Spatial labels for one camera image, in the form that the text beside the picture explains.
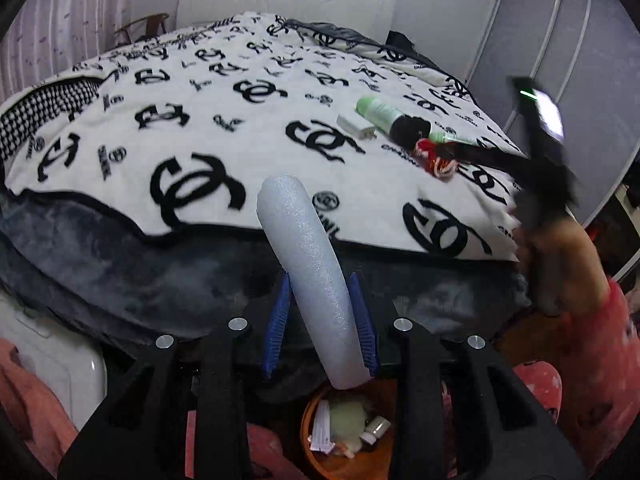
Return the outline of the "person's right hand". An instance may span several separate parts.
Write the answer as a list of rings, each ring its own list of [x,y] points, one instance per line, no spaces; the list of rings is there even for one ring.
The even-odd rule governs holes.
[[[562,214],[537,229],[511,210],[520,225],[513,231],[518,267],[525,274],[533,302],[544,314],[587,316],[610,296],[610,284],[596,246],[570,214]]]

